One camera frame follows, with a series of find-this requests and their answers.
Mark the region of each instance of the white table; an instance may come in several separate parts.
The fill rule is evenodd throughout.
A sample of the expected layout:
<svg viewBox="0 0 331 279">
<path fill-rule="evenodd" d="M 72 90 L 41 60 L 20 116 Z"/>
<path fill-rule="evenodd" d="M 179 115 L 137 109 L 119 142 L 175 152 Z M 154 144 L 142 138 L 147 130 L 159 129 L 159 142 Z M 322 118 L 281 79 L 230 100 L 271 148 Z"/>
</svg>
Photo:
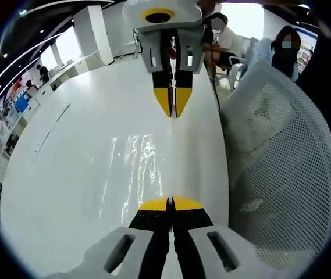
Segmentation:
<svg viewBox="0 0 331 279">
<path fill-rule="evenodd" d="M 143 202 L 173 194 L 227 224 L 215 97 L 203 68 L 182 117 L 171 120 L 134 60 L 66 81 L 35 112 L 8 164 L 1 223 L 21 260 L 44 276 L 74 268 Z"/>
<path fill-rule="evenodd" d="M 3 144 L 0 148 L 0 183 L 2 183 L 2 177 L 3 174 L 6 171 L 7 165 L 8 165 L 8 161 L 9 161 L 9 155 L 5 152 L 5 147 L 6 147 L 6 143 L 10 137 L 10 135 L 13 133 L 13 130 L 15 129 L 17 123 L 19 122 L 19 120 L 21 118 L 24 118 L 24 120 L 26 122 L 30 122 L 31 118 L 33 117 L 33 114 L 36 112 L 36 110 L 44 103 L 46 102 L 46 100 L 48 99 L 48 97 L 53 93 L 53 90 L 51 88 L 51 84 L 54 83 L 55 81 L 57 81 L 58 79 L 60 79 L 64 74 L 66 74 L 69 70 L 71 70 L 72 68 L 76 67 L 76 65 L 78 65 L 81 62 L 84 62 L 85 59 L 98 54 L 100 51 L 96 51 L 94 53 L 92 53 L 91 55 L 88 56 L 84 56 L 76 61 L 74 61 L 73 63 L 67 65 L 66 67 L 64 67 L 63 69 L 61 69 L 56 75 L 54 75 L 47 83 L 43 84 L 39 90 L 37 92 L 34 92 L 32 94 L 32 99 L 30 99 L 29 101 L 29 105 L 26 108 L 26 110 L 21 113 L 21 114 L 16 114 L 15 118 L 12 119 L 12 121 L 9 120 L 9 123 L 11 125 L 10 130 L 5 133 L 2 137 L 2 141 Z"/>
<path fill-rule="evenodd" d="M 72 77 L 75 77 L 81 73 L 85 73 L 86 71 L 89 71 L 89 68 L 88 66 L 86 65 L 86 59 L 94 56 L 94 55 L 98 55 L 100 51 L 96 51 L 96 52 L 93 52 L 92 54 L 90 55 L 87 55 L 87 56 L 83 56 L 81 58 L 78 58 L 77 60 L 73 61 L 71 64 L 69 65 L 66 65 L 64 68 L 60 69 L 59 72 L 57 72 L 54 76 L 52 76 L 50 78 L 50 80 L 45 83 L 42 87 L 45 87 L 45 85 L 47 86 L 51 86 L 52 84 L 54 83 L 59 83 L 58 86 L 60 86 L 60 84 L 64 83 L 66 80 L 72 78 Z M 83 71 L 80 72 L 80 69 L 79 68 L 79 64 L 81 63 L 84 63 L 85 64 L 85 67 L 83 67 Z M 68 74 L 68 72 L 70 70 L 72 70 L 73 68 L 74 69 L 74 73 L 73 73 L 73 76 L 72 77 L 65 77 L 66 74 Z"/>
</svg>

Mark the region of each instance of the seated person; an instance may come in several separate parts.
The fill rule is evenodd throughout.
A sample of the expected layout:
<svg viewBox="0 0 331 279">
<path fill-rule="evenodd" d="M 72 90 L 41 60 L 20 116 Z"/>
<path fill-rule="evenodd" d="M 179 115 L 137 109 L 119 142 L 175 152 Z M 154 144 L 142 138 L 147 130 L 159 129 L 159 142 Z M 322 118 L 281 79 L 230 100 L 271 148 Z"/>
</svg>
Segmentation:
<svg viewBox="0 0 331 279">
<path fill-rule="evenodd" d="M 30 88 L 35 88 L 36 90 L 38 90 L 37 86 L 32 84 L 32 81 L 31 80 L 27 80 L 26 82 L 26 87 L 27 89 L 29 90 Z"/>
<path fill-rule="evenodd" d="M 253 49 L 248 71 L 257 61 L 265 61 L 293 81 L 296 81 L 298 78 L 297 54 L 300 45 L 301 38 L 295 29 L 284 26 L 275 40 L 263 38 L 257 42 Z"/>
<path fill-rule="evenodd" d="M 202 49 L 205 52 L 205 63 L 207 68 L 212 72 L 212 77 L 215 78 L 216 71 L 213 65 L 222 68 L 231 67 L 229 57 L 241 57 L 241 44 L 238 36 L 227 26 L 228 19 L 221 13 L 214 13 L 211 17 L 212 27 L 214 30 L 221 31 L 216 45 L 203 43 Z"/>
</svg>

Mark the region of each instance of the black cable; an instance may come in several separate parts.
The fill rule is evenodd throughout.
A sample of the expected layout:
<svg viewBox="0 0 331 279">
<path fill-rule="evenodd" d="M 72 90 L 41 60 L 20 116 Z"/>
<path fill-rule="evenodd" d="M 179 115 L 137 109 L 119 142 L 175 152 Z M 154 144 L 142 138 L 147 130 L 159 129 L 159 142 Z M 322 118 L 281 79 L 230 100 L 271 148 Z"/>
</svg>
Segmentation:
<svg viewBox="0 0 331 279">
<path fill-rule="evenodd" d="M 217 95 L 217 89 L 216 89 L 216 83 L 215 83 L 215 80 L 213 78 L 213 76 L 216 75 L 215 73 L 215 65 L 214 65 L 214 59 L 213 59 L 213 41 L 211 43 L 211 58 L 212 58 L 212 66 L 213 66 L 213 69 L 212 69 L 212 84 L 213 84 L 213 90 L 214 90 L 214 94 L 216 95 L 216 99 L 217 99 L 217 104 L 218 104 L 218 110 L 221 110 L 221 105 L 219 104 L 219 98 L 218 98 L 218 95 Z"/>
<path fill-rule="evenodd" d="M 135 29 L 133 28 L 133 41 L 134 41 L 134 53 L 133 53 L 133 60 L 134 60 L 134 56 L 136 55 L 136 49 L 137 49 L 137 39 L 135 38 L 135 35 L 137 35 L 138 33 L 135 31 Z"/>
</svg>

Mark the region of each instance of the woman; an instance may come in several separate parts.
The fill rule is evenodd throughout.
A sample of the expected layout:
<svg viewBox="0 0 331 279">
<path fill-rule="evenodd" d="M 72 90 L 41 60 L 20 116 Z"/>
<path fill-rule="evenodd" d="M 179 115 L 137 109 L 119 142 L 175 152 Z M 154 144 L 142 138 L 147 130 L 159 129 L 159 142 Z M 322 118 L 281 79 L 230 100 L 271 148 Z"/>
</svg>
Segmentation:
<svg viewBox="0 0 331 279">
<path fill-rule="evenodd" d="M 34 84 L 32 84 L 32 81 L 31 80 L 27 80 L 27 82 L 26 82 L 26 87 L 27 87 L 27 89 L 29 90 L 30 88 L 35 88 L 36 90 L 38 90 L 38 88 L 37 88 L 37 86 L 36 85 L 34 85 Z"/>
<path fill-rule="evenodd" d="M 284 26 L 274 41 L 263 38 L 256 44 L 248 70 L 258 61 L 265 61 L 296 81 L 298 78 L 297 54 L 300 45 L 301 38 L 295 29 Z"/>
</svg>

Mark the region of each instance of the black hair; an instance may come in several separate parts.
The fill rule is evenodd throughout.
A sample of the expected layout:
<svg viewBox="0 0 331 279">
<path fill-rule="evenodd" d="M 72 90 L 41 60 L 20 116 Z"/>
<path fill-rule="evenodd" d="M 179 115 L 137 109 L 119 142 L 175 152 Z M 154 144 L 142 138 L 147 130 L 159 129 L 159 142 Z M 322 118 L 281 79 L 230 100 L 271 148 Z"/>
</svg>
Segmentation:
<svg viewBox="0 0 331 279">
<path fill-rule="evenodd" d="M 201 24 L 210 26 L 210 25 L 212 25 L 212 20 L 217 19 L 217 18 L 222 19 L 222 21 L 225 25 L 227 25 L 227 23 L 229 22 L 229 19 L 223 13 L 214 13 L 214 14 L 206 17 L 205 19 L 203 19 Z"/>
<path fill-rule="evenodd" d="M 283 41 L 288 35 L 291 36 L 291 42 L 297 42 L 298 45 L 291 46 L 291 49 L 283 49 Z M 287 77 L 292 77 L 294 65 L 297 63 L 297 54 L 300 50 L 300 45 L 301 38 L 295 29 L 290 26 L 284 26 L 271 43 L 271 48 L 275 50 L 271 66 L 280 70 Z"/>
</svg>

